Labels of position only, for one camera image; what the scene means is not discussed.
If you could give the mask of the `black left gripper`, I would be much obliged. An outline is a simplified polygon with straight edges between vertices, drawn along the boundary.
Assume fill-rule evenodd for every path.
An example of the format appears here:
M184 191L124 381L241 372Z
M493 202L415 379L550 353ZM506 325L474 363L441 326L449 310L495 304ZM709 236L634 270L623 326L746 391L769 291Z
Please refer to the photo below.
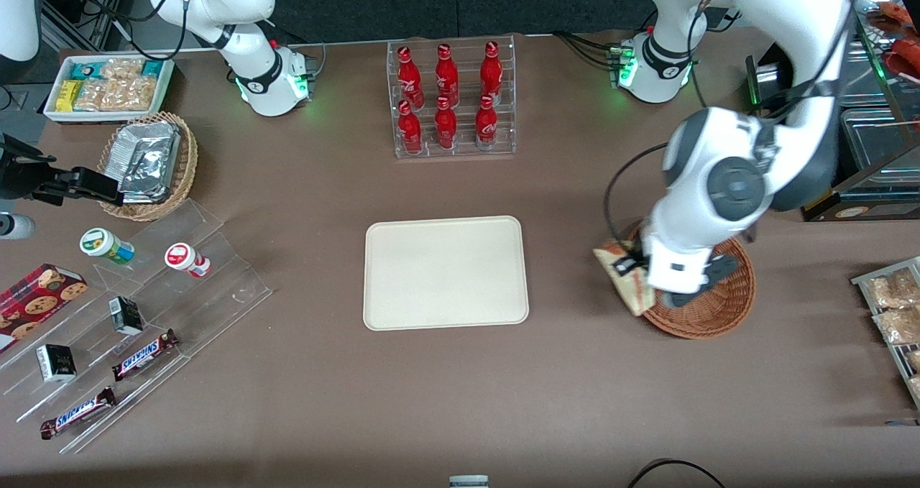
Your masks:
M648 260L644 257L635 258L631 255L617 256L611 259L611 269L618 277L625 277L630 273L647 268ZM710 290L723 279L726 279L738 269L738 259L730 254L720 254L710 257L704 268L704 289Z

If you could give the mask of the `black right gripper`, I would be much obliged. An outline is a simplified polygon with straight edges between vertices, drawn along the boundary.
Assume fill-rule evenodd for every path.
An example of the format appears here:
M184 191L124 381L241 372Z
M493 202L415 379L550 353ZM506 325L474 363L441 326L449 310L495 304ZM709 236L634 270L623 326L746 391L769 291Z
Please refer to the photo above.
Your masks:
M56 157L46 156L31 144L2 134L1 199L16 200L32 194L32 200L62 206L67 198L88 198L122 206L119 181L86 167L70 173L50 172Z

